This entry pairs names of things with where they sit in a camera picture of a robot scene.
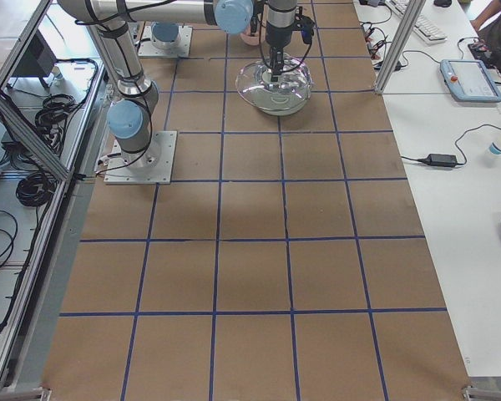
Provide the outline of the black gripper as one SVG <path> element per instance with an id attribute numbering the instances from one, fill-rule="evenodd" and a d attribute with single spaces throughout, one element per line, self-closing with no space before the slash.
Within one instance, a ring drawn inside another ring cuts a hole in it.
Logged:
<path id="1" fill-rule="evenodd" d="M 269 49 L 271 65 L 271 82 L 277 82 L 281 76 L 281 65 L 284 64 L 284 48 L 271 45 Z"/>

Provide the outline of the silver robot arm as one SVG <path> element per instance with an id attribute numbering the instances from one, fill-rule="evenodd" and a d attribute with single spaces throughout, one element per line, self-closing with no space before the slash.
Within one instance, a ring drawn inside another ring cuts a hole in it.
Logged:
<path id="1" fill-rule="evenodd" d="M 156 48 L 173 48 L 180 40 L 180 27 L 176 23 L 151 24 L 151 42 Z"/>
<path id="2" fill-rule="evenodd" d="M 134 23 L 151 22 L 180 29 L 182 23 L 205 23 L 228 34 L 258 31 L 259 15 L 268 10 L 266 43 L 275 79 L 286 75 L 284 49 L 299 26 L 295 1 L 62 1 L 76 24 L 94 31 L 95 47 L 116 77 L 119 100 L 109 107 L 107 123 L 118 141 L 124 168 L 142 172 L 159 162 L 152 114 L 157 83 L 144 72 L 131 33 Z"/>

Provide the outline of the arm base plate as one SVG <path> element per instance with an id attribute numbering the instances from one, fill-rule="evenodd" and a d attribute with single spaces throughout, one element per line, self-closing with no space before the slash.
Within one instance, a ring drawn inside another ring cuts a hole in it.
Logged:
<path id="1" fill-rule="evenodd" d="M 177 131 L 156 131 L 146 153 L 130 166 L 128 164 L 135 160 L 136 156 L 123 153 L 119 142 L 114 140 L 112 154 L 118 155 L 109 158 L 108 165 L 104 167 L 108 170 L 104 173 L 104 183 L 107 185 L 170 184 L 177 138 Z"/>
<path id="2" fill-rule="evenodd" d="M 141 58 L 188 58 L 193 29 L 188 25 L 179 26 L 174 41 L 162 41 L 146 26 L 139 41 L 138 55 Z"/>

